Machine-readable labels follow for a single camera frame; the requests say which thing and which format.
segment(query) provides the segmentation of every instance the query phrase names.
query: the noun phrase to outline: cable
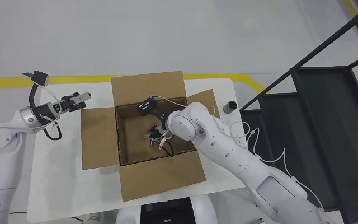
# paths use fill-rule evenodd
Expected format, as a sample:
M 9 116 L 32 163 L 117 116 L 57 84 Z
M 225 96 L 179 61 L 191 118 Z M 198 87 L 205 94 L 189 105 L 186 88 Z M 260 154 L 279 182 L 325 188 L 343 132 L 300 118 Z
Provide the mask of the cable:
M 150 97 L 153 97 L 153 98 L 159 97 L 159 98 L 165 99 L 165 100 L 167 100 L 167 101 L 169 101 L 169 102 L 171 102 L 171 103 L 173 103 L 173 104 L 176 104 L 176 105 L 178 105 L 178 106 L 183 106 L 184 108 L 187 107 L 187 106 L 185 106 L 185 105 L 178 104 L 178 103 L 176 103 L 176 102 L 173 102 L 173 101 L 171 101 L 171 100 L 168 100 L 167 98 L 165 98 L 165 97 L 163 97 L 163 96 L 152 96 L 152 95 L 150 95 Z
M 319 206 L 321 207 L 322 211 L 324 212 L 323 205 L 322 205 L 321 201 L 318 199 L 317 195 L 309 187 L 307 187 L 306 185 L 304 185 L 301 182 L 299 182 L 295 176 L 292 176 L 292 174 L 290 174 L 289 170 L 287 169 L 287 165 L 286 165 L 286 151 L 285 150 L 284 150 L 284 154 L 285 154 L 284 155 L 284 166 L 285 166 L 285 170 L 286 170 L 287 174 L 291 177 L 291 179 L 293 181 L 297 182 L 298 184 L 300 184 L 301 186 L 303 186 L 304 188 L 306 188 L 307 190 L 309 190 L 313 194 L 313 196 L 318 201 Z
M 9 214 L 19 214 L 19 213 L 27 213 L 27 212 L 10 212 Z
M 77 218 L 77 217 L 74 217 L 74 216 L 71 216 L 71 218 L 74 218 L 75 220 L 79 220 L 79 221 L 83 222 L 83 220 L 80 219 L 80 218 Z
M 259 128 L 255 128 L 255 129 L 250 133 L 250 136 L 249 136 L 248 139 L 247 139 L 247 144 L 248 144 L 248 141 L 250 140 L 250 137 L 255 133 L 256 130 L 257 130 L 257 136 L 256 136 L 255 143 L 253 144 L 253 154 L 254 154 L 255 156 L 257 156 L 261 161 L 263 161 L 263 162 L 268 162 L 268 163 L 270 163 L 270 162 L 276 162 L 276 161 L 280 160 L 280 159 L 283 157 L 283 158 L 284 158 L 284 166 L 285 166 L 285 170 L 286 170 L 287 174 L 290 176 L 290 178 L 291 178 L 294 182 L 297 182 L 299 185 L 301 185 L 302 187 L 306 188 L 307 190 L 309 190 L 309 191 L 313 194 L 313 196 L 314 196 L 314 197 L 316 198 L 316 200 L 318 201 L 319 206 L 321 207 L 322 211 L 324 212 L 324 208 L 323 208 L 323 206 L 322 206 L 322 203 L 321 203 L 321 201 L 319 200 L 319 198 L 317 197 L 317 195 L 316 195 L 311 189 L 309 189 L 306 185 L 304 185 L 304 184 L 302 184 L 301 182 L 299 182 L 295 176 L 292 176 L 292 174 L 291 174 L 291 173 L 289 172 L 289 170 L 287 169 L 287 165 L 286 165 L 286 148 L 284 148 L 284 150 L 282 151 L 282 154 L 280 155 L 280 157 L 278 157 L 278 158 L 275 159 L 275 160 L 266 161 L 266 160 L 262 159 L 261 156 L 258 155 L 258 154 L 256 153 L 256 151 L 255 151 L 256 143 L 257 143 L 257 141 L 258 141 L 258 136 L 260 135 L 260 129 L 259 129 Z
M 49 135 L 49 133 L 47 132 L 47 129 L 46 129 L 46 128 L 44 129 L 44 132 L 45 132 L 46 136 L 47 136 L 49 139 L 53 140 L 53 141 L 60 140 L 60 139 L 62 138 L 62 132 L 61 132 L 60 126 L 58 125 L 57 122 L 55 122 L 55 125 L 56 125 L 57 131 L 58 131 L 58 138 L 53 138 L 53 137 L 51 137 L 51 136 Z
M 172 151 L 172 153 L 169 153 L 169 152 L 167 151 L 167 149 L 164 148 L 164 146 L 160 146 L 160 145 L 159 145 L 159 147 L 162 148 L 162 149 L 164 149 L 164 151 L 165 151 L 170 157 L 173 157 L 173 156 L 174 156 L 173 146 L 172 146 L 172 144 L 171 144 L 169 141 L 166 141 L 166 142 L 168 143 L 168 145 L 169 145 L 170 150 Z
M 218 124 L 218 122 L 216 121 L 216 118 L 215 118 L 216 108 L 215 108 L 214 106 L 211 106 L 211 107 L 208 107 L 207 109 L 209 109 L 209 108 L 214 108 L 214 112 L 213 112 L 212 116 L 213 116 L 213 120 L 214 120 L 216 126 L 217 126 L 218 129 L 219 129 L 219 132 L 222 133 L 222 134 L 224 134 L 224 135 L 227 136 L 227 137 L 232 138 L 232 139 L 235 141 L 236 145 L 238 145 L 238 143 L 237 143 L 237 141 L 236 141 L 235 139 L 240 139 L 240 140 L 241 140 L 241 138 L 246 137 L 248 134 L 250 134 L 250 130 L 251 130 L 250 125 L 249 125 L 247 122 L 244 122 L 244 121 L 241 121 L 241 120 L 240 120 L 240 121 L 234 122 L 233 124 L 230 125 L 230 127 L 229 127 L 230 135 L 227 135 L 227 134 L 224 132 L 224 128 L 221 128 L 220 125 Z M 243 136 L 239 136 L 239 137 L 234 137 L 234 136 L 233 136 L 232 126 L 233 126 L 234 124 L 237 124 L 237 123 L 246 124 L 247 127 L 248 127 L 247 133 L 245 133 Z M 242 148 L 245 148 L 245 149 L 248 149 L 247 146 L 243 146 L 243 145 L 241 145 L 241 144 L 238 145 L 238 146 L 240 146 L 240 147 L 242 147 Z

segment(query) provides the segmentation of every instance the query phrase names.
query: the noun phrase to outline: cardboard box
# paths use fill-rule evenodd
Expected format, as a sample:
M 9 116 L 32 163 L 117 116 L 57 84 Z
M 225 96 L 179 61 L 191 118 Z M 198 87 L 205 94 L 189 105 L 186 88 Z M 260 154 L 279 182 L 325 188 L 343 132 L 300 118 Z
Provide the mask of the cardboard box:
M 114 108 L 81 111 L 82 169 L 120 165 L 124 202 L 205 181 L 191 142 L 176 136 L 170 139 L 174 157 L 157 144 L 151 147 L 143 135 L 160 121 L 152 115 L 141 116 L 136 108 L 149 95 L 217 108 L 213 91 L 186 97 L 182 72 L 115 77 L 111 83 Z M 168 114 L 183 109 L 168 101 L 158 101 L 158 108 Z

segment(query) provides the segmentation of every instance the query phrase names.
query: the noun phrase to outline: white cable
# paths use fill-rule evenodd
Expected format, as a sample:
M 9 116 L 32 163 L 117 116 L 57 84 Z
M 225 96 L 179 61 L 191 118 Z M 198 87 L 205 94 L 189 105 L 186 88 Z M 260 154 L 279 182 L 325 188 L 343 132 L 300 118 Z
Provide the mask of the white cable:
M 309 187 L 307 187 L 306 185 L 304 185 L 304 184 L 302 184 L 301 182 L 299 182 L 296 177 L 294 177 L 294 176 L 292 176 L 292 175 L 290 174 L 290 172 L 289 172 L 289 170 L 287 169 L 287 166 L 286 166 L 286 151 L 285 151 L 285 156 L 284 156 L 284 165 L 285 165 L 285 170 L 286 170 L 287 174 L 288 174 L 295 182 L 297 182 L 298 184 L 300 184 L 301 186 L 303 186 L 304 188 L 306 188 L 307 190 L 309 190 L 309 191 L 313 194 L 313 196 L 314 196 L 314 197 L 316 198 L 316 200 L 318 201 L 319 206 L 321 207 L 322 211 L 324 212 L 323 205 L 322 205 L 321 201 L 318 199 L 317 195 L 316 195 Z
M 171 101 L 171 100 L 168 100 L 167 98 L 165 98 L 165 97 L 163 97 L 163 96 L 155 96 L 155 97 L 159 97 L 159 98 L 165 99 L 165 100 L 167 100 L 167 101 L 169 101 L 169 102 L 171 102 L 171 103 L 173 103 L 173 104 L 176 104 L 176 105 L 178 105 L 178 106 L 183 106 L 184 108 L 186 108 L 186 106 L 181 105 L 181 104 L 178 104 L 178 103 L 173 102 L 173 101 Z
M 320 205 L 322 211 L 324 212 L 324 208 L 323 208 L 323 206 L 322 206 L 322 203 L 321 203 L 321 201 L 318 199 L 317 195 L 316 195 L 311 189 L 309 189 L 306 185 L 304 185 L 304 184 L 302 184 L 301 182 L 299 182 L 299 181 L 297 180 L 297 178 L 294 177 L 294 176 L 292 176 L 292 174 L 290 174 L 290 172 L 288 171 L 287 166 L 286 166 L 286 148 L 284 148 L 284 150 L 282 151 L 281 156 L 280 156 L 279 158 L 275 159 L 275 160 L 266 161 L 266 160 L 262 159 L 261 156 L 259 156 L 259 155 L 256 153 L 256 151 L 255 151 L 256 143 L 257 143 L 257 140 L 258 140 L 258 136 L 260 135 L 260 129 L 259 129 L 259 128 L 255 128 L 255 129 L 253 130 L 253 133 L 250 134 L 250 136 L 249 136 L 248 139 L 247 139 L 247 144 L 248 144 L 248 141 L 250 140 L 250 137 L 255 133 L 256 130 L 257 130 L 257 136 L 256 136 L 255 143 L 253 144 L 253 154 L 254 154 L 255 156 L 258 156 L 259 159 L 260 159 L 261 161 L 263 161 L 263 162 L 276 162 L 276 161 L 280 160 L 282 157 L 284 157 L 284 166 L 285 166 L 285 170 L 286 170 L 287 174 L 292 178 L 293 181 L 297 182 L 298 184 L 300 184 L 302 187 L 306 188 L 307 190 L 309 190 L 309 191 L 313 194 L 313 196 L 314 196 L 314 197 L 316 198 L 316 200 L 318 201 L 318 203 L 319 203 L 319 205 Z

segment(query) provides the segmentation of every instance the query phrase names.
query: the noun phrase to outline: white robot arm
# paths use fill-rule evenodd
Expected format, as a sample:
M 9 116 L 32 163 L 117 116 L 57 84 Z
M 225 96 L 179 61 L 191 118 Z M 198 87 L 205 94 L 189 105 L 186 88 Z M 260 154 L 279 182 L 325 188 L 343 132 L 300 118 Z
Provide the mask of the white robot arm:
M 249 189 L 252 200 L 275 222 L 334 223 L 307 200 L 307 193 L 292 178 L 238 146 L 229 137 L 229 127 L 209 114 L 203 104 L 193 102 L 184 110 L 171 113 L 166 128 L 191 141 L 207 158 L 236 176 Z
M 49 76 L 35 71 L 24 73 L 31 78 L 34 85 L 31 89 L 29 103 L 21 110 L 16 110 L 13 119 L 8 123 L 0 123 L 0 223 L 8 223 L 8 212 L 12 197 L 20 181 L 24 147 L 23 143 L 27 134 L 36 134 L 44 130 L 51 140 L 61 139 L 61 131 L 56 122 L 66 112 L 73 112 L 86 107 L 85 101 L 91 98 L 88 92 L 77 92 L 70 96 L 64 96 L 55 103 L 47 103 L 36 106 L 34 96 L 38 86 L 47 86 Z M 52 138 L 45 129 L 46 126 L 55 123 L 59 131 L 58 138 Z M 16 141 L 15 149 L 11 149 L 11 143 Z

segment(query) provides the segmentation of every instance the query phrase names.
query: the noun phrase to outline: metal cylinder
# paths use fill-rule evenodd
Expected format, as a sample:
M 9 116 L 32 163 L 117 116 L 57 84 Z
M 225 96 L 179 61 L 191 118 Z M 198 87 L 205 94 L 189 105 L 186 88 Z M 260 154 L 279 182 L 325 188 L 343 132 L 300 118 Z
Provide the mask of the metal cylinder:
M 235 101 L 228 102 L 224 107 L 223 110 L 226 114 L 230 114 L 237 108 L 237 103 Z

